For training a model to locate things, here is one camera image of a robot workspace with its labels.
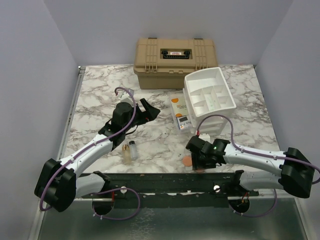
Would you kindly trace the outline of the white plastic drawer organizer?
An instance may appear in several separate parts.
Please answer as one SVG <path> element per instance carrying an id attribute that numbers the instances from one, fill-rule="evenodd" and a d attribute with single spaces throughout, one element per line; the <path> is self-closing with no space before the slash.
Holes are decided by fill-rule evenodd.
<path id="1" fill-rule="evenodd" d="M 200 133 L 215 137 L 227 124 L 222 115 L 230 118 L 236 103 L 220 67 L 205 68 L 184 77 L 182 89 L 188 115 L 192 124 L 189 129 L 195 134 L 201 120 L 216 115 L 200 125 Z"/>

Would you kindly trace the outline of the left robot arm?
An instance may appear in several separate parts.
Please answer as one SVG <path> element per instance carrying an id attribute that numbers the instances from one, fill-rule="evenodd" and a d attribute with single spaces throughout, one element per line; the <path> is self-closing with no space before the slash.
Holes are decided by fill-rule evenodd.
<path id="1" fill-rule="evenodd" d="M 65 211 L 76 197 L 76 183 L 80 175 L 96 160 L 116 149 L 127 132 L 137 126 L 154 121 L 160 109 L 140 100 L 144 110 L 127 102 L 116 105 L 112 118 L 84 147 L 60 160 L 47 160 L 40 172 L 34 194 L 40 203 L 47 203 L 58 212 Z"/>

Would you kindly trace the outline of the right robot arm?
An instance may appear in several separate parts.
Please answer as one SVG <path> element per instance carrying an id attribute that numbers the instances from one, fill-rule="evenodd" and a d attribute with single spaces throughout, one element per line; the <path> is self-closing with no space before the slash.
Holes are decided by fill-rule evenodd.
<path id="1" fill-rule="evenodd" d="M 230 182 L 229 189 L 236 196 L 256 189 L 279 189 L 294 197 L 310 197 L 315 169 L 296 148 L 265 151 L 220 138 L 210 143 L 195 135 L 186 149 L 191 153 L 193 170 L 213 169 L 223 164 L 258 169 L 258 172 L 242 173 L 240 178 Z"/>

